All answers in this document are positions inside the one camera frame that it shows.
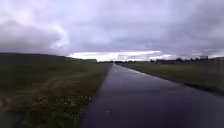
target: cloud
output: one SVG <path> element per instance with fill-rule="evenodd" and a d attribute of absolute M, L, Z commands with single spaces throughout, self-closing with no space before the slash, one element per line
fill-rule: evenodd
<path fill-rule="evenodd" d="M 52 29 L 24 26 L 15 21 L 0 24 L 0 51 L 62 54 L 63 35 Z"/>
<path fill-rule="evenodd" d="M 157 58 L 221 56 L 223 13 L 223 0 L 3 0 L 0 51 L 143 60 L 151 55 L 144 51 L 160 51 Z"/>
<path fill-rule="evenodd" d="M 172 56 L 172 55 L 160 55 L 160 56 L 152 56 L 152 57 L 149 57 L 150 60 L 156 60 L 156 59 L 174 59 L 175 56 Z"/>

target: road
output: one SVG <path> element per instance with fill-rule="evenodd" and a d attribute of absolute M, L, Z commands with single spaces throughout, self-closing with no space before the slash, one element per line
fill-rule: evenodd
<path fill-rule="evenodd" d="M 224 99 L 113 65 L 80 128 L 224 128 Z"/>

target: overcast sky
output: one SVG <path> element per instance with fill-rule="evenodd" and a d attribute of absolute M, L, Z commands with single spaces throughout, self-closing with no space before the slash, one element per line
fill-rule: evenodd
<path fill-rule="evenodd" d="M 98 60 L 223 56 L 223 14 L 224 0 L 1 0 L 0 52 Z"/>

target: grass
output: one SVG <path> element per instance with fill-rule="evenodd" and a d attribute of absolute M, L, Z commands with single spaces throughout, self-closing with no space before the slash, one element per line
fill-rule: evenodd
<path fill-rule="evenodd" d="M 21 128 L 77 127 L 110 64 L 38 54 L 0 54 L 0 92 Z"/>
<path fill-rule="evenodd" d="M 170 64 L 136 62 L 120 65 L 195 88 L 224 94 L 223 61 L 186 61 Z"/>

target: treeline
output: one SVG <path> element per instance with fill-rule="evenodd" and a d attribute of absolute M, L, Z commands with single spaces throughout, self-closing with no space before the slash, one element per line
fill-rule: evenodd
<path fill-rule="evenodd" d="M 165 59 L 156 59 L 156 60 L 149 60 L 149 61 L 114 61 L 114 63 L 158 63 L 158 64 L 181 64 L 181 63 L 207 63 L 207 64 L 214 64 L 214 63 L 224 63 L 224 57 L 217 57 L 217 58 L 208 58 L 207 56 L 200 56 L 196 58 L 176 58 L 173 60 L 165 60 Z"/>

